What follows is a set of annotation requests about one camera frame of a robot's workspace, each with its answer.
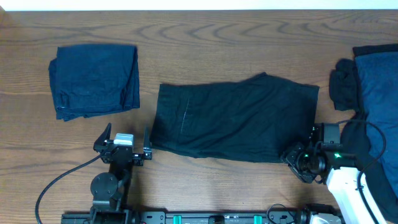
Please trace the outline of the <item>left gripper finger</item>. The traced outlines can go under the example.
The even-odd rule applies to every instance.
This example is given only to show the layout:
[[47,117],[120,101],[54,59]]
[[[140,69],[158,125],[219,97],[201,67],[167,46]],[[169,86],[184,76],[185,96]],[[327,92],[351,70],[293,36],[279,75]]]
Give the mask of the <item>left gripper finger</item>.
[[143,157],[145,160],[152,159],[152,145],[150,142],[148,127],[145,127],[145,130],[144,130]]
[[105,149],[107,149],[107,140],[110,140],[110,135],[111,123],[108,123],[107,127],[94,142],[93,150],[96,152],[103,152]]

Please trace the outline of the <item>black shorts garment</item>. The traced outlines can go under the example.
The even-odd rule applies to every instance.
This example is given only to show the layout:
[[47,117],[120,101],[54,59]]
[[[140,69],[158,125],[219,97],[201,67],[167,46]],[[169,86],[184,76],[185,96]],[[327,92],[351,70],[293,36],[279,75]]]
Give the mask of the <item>black shorts garment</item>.
[[182,156],[279,163],[288,147],[309,142],[319,89],[266,73],[241,82],[161,84],[150,140]]

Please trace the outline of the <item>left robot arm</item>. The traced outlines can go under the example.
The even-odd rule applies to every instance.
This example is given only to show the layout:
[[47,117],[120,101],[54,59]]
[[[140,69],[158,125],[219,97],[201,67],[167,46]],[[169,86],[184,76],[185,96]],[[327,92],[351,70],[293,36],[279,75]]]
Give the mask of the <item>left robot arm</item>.
[[148,129],[144,130],[143,152],[134,151],[134,136],[118,133],[110,138],[111,124],[94,142],[93,149],[99,158],[109,165],[109,171],[98,174],[91,182],[93,206],[88,223],[138,224],[138,212],[129,208],[127,198],[131,185],[132,168],[143,166],[145,160],[152,159],[152,146]]

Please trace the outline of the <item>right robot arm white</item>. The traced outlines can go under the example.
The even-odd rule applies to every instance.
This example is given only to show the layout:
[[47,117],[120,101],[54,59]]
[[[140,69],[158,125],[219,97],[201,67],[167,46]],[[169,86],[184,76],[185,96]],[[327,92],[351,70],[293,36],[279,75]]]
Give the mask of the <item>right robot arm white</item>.
[[365,176],[365,171],[378,159],[360,169],[356,156],[343,152],[340,143],[340,124],[355,122],[355,119],[349,119],[315,124],[309,145],[298,142],[281,154],[282,162],[299,180],[307,184],[325,184],[341,212],[337,215],[324,208],[319,212],[307,210],[296,217],[295,223],[386,222],[371,195]]

